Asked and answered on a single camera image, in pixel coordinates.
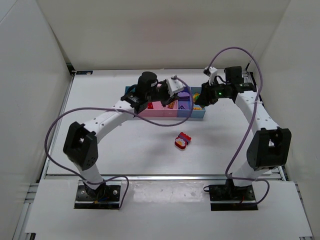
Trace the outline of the brown lego plate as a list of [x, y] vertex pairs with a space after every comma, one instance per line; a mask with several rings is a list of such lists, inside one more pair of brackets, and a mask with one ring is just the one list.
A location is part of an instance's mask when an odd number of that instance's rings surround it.
[[174, 107], [175, 107], [175, 102], [172, 102], [172, 103], [170, 103], [168, 106], [167, 106], [167, 108], [168, 109], [174, 109]]

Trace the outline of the yellow lego brick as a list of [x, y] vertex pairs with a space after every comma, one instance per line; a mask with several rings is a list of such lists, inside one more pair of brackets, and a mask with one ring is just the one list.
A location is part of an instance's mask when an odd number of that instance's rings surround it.
[[193, 96], [192, 96], [192, 99], [193, 99], [193, 102], [195, 103], [197, 101], [197, 99], [199, 98], [200, 94], [199, 93], [195, 93]]

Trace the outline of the red curved lego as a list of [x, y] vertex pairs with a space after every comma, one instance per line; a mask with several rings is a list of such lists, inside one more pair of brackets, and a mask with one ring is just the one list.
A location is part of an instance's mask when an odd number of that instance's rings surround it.
[[148, 109], [148, 110], [153, 110], [153, 109], [154, 109], [154, 105], [153, 105], [152, 102], [149, 102], [149, 103], [147, 104], [147, 109]]

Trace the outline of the red purple lego block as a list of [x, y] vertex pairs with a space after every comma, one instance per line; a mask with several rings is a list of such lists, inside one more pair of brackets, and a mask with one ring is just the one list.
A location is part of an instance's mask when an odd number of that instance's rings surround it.
[[188, 145], [188, 144], [191, 142], [191, 140], [192, 140], [192, 138], [191, 138], [189, 135], [187, 135], [186, 133], [184, 133], [184, 132], [180, 132], [177, 137], [180, 138], [180, 139], [182, 139], [182, 140], [184, 140], [187, 145]]

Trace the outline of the red flower lego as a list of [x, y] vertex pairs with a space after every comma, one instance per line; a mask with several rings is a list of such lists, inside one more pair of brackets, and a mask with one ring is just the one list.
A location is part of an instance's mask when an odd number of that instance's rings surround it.
[[184, 150], [188, 146], [188, 142], [185, 141], [184, 139], [180, 138], [180, 137], [177, 137], [175, 139], [174, 144], [180, 150]]

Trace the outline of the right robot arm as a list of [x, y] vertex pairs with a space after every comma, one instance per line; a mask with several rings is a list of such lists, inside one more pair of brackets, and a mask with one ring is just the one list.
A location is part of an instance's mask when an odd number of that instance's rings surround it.
[[248, 121], [253, 138], [246, 151], [246, 162], [229, 179], [235, 187], [247, 187], [265, 172], [284, 166], [288, 159], [292, 133], [281, 128], [259, 101], [257, 88], [246, 82], [241, 66], [227, 67], [225, 77], [218, 75], [214, 67], [204, 70], [209, 77], [201, 85], [201, 93], [195, 103], [207, 107], [219, 99], [231, 99]]

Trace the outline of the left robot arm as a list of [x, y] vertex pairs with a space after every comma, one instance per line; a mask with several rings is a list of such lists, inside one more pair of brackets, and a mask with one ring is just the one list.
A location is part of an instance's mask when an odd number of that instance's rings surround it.
[[96, 165], [98, 143], [122, 123], [144, 111], [148, 103], [169, 105], [183, 89], [183, 84], [175, 78], [158, 81], [155, 73], [145, 71], [138, 78], [137, 84], [131, 86], [109, 111], [85, 123], [75, 121], [69, 126], [63, 152], [86, 179], [87, 188], [95, 191], [104, 186]]

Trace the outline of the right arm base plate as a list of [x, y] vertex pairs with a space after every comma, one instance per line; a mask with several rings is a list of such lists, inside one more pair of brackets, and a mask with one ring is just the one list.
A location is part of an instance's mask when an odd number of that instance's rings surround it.
[[203, 190], [209, 194], [210, 210], [213, 212], [258, 210], [252, 185], [238, 187], [227, 180], [225, 184], [207, 185]]

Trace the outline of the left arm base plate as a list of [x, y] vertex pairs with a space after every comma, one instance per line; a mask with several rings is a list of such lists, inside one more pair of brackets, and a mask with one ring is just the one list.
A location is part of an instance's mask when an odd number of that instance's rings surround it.
[[74, 209], [118, 210], [120, 208], [121, 184], [105, 184], [92, 190], [82, 181], [78, 182]]

